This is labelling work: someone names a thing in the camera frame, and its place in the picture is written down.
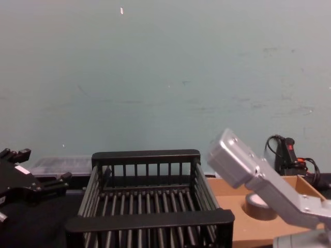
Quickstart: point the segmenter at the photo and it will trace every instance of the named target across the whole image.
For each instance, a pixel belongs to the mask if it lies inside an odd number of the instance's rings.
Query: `black mount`
[[[17,165],[29,160],[30,154],[30,149],[0,152],[0,206],[20,200],[38,203],[44,197],[66,194],[72,174],[65,173],[59,179],[40,182],[28,170]]]

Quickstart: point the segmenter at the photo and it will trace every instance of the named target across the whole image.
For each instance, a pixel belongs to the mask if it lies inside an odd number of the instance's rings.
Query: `wire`
[[[305,160],[305,161],[308,161],[308,162],[312,163],[312,165],[314,166],[314,178],[313,178],[311,184],[312,184],[314,187],[316,187],[316,186],[318,185],[320,179],[321,179],[321,172],[320,172],[320,169],[319,169],[318,166],[316,165],[314,159],[312,159],[312,158],[301,158],[301,159],[303,159],[303,160]]]
[[[270,141],[271,141],[272,139],[273,139],[273,140],[276,140],[277,143],[279,143],[282,139],[284,139],[284,137],[282,137],[282,136],[280,136],[280,135],[278,135],[278,134],[270,136],[270,137],[267,139],[267,142],[265,143],[264,150],[266,151],[266,150],[267,150],[267,147],[268,147],[269,150],[270,150],[272,153],[274,153],[276,156],[278,156],[278,157],[280,157],[280,158],[283,158],[282,155],[278,154],[277,152],[275,152],[275,151],[271,148],[271,146],[270,146]]]

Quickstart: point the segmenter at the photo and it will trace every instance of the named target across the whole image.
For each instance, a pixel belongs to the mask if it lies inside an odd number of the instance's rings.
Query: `black plastic crate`
[[[197,150],[99,152],[68,247],[232,247]]]

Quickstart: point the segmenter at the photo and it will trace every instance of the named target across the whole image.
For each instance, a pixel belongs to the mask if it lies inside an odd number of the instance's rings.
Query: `painted wall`
[[[30,165],[96,151],[204,152],[230,127],[260,155],[271,134],[293,137],[298,155],[331,172],[330,7],[2,0],[0,147],[31,148]]]

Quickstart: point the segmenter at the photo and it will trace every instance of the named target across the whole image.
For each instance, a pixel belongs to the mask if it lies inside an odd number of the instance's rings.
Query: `gray robot arm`
[[[212,144],[207,161],[233,188],[244,184],[257,193],[288,224],[314,229],[324,223],[331,240],[331,201],[298,194],[230,129]]]

